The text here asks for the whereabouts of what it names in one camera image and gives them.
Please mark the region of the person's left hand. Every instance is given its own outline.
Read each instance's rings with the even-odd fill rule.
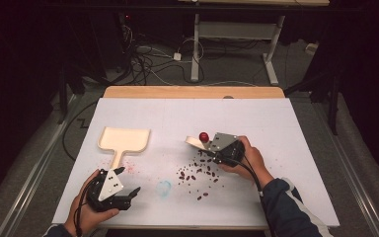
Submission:
[[[78,196],[73,199],[72,205],[70,206],[70,212],[69,216],[67,217],[66,222],[64,223],[64,227],[66,230],[72,235],[76,236],[76,227],[75,227],[75,211],[77,210],[79,206],[79,201],[81,198],[82,193],[85,190],[85,187],[98,176],[99,170],[96,170],[84,183],[84,185],[81,188],[81,191],[79,192]],[[88,204],[86,204],[86,199],[84,198],[82,203],[82,209],[81,209],[81,217],[80,217],[80,227],[82,229],[82,234],[86,234],[90,232],[91,230],[95,229],[97,225],[105,220],[108,220],[112,218],[113,216],[118,215],[119,210],[109,209],[104,212],[96,212],[94,211]]]

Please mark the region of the white cable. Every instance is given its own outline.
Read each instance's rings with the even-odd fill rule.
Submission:
[[[131,47],[131,42],[133,41],[133,31],[131,30],[130,27],[128,27],[128,26],[126,26],[126,25],[124,25],[124,27],[125,27],[126,29],[128,29],[128,32],[127,32],[127,35],[126,35],[124,41],[127,41],[128,36],[130,36],[130,43],[128,44],[128,47],[127,47],[127,49],[129,49],[129,48]]]
[[[150,69],[149,67],[144,67],[144,69],[148,70],[150,73],[153,73],[153,75],[155,75],[164,84],[169,85],[169,86],[178,86],[178,85],[164,81],[160,76],[158,76],[158,74],[156,74],[154,71],[152,71],[152,69]]]
[[[214,85],[220,85],[220,84],[226,84],[226,83],[239,83],[239,84],[244,84],[244,85],[250,85],[253,87],[258,87],[255,84],[251,84],[248,82],[242,82],[242,81],[222,81],[222,82],[216,82],[216,83],[211,83],[211,84],[206,84],[206,85],[199,85],[199,86],[214,86]]]
[[[186,43],[186,42],[188,42],[188,41],[190,41],[190,40],[197,42],[197,43],[199,44],[199,46],[201,46],[201,56],[200,56],[199,59],[198,59],[198,61],[199,61],[199,60],[202,59],[202,57],[204,56],[204,47],[202,46],[202,44],[201,44],[200,41],[195,40],[195,39],[193,39],[193,38],[189,38],[189,39],[184,40],[183,43],[181,43],[181,45],[184,45],[184,43]]]
[[[151,47],[151,46],[138,46],[137,48],[139,47],[143,47],[143,48],[149,48],[151,50],[155,50],[155,51],[158,51],[158,52],[161,52],[162,54],[153,54],[155,56],[166,56],[166,57],[169,57],[169,58],[172,58],[172,56],[168,55],[166,52],[160,50],[160,49],[157,49],[157,48],[154,48],[154,47]]]

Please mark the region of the person's right hand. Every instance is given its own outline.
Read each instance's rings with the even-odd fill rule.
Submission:
[[[267,183],[273,180],[273,176],[269,173],[269,171],[265,167],[263,155],[261,154],[260,150],[258,150],[257,147],[253,147],[251,145],[251,142],[248,140],[248,137],[239,136],[239,140],[245,146],[245,158],[242,160],[242,163],[248,166],[249,168],[251,168],[252,166],[253,171],[255,172],[255,174],[257,175],[260,181],[261,188],[263,188]],[[237,165],[235,167],[230,167],[224,164],[220,164],[218,166],[226,172],[236,173],[246,179],[249,179],[252,181],[254,180],[251,173],[240,165]]]

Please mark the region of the blue paint mark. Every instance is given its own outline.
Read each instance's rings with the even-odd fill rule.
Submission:
[[[171,187],[172,185],[168,181],[161,181],[156,186],[156,194],[161,198],[166,198],[171,190]]]

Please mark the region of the wooden board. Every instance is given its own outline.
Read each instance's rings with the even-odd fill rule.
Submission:
[[[329,0],[198,0],[199,3],[229,3],[229,4],[256,4],[256,5],[301,5],[308,7],[328,6]]]
[[[104,98],[264,99],[284,98],[279,87],[113,86]]]

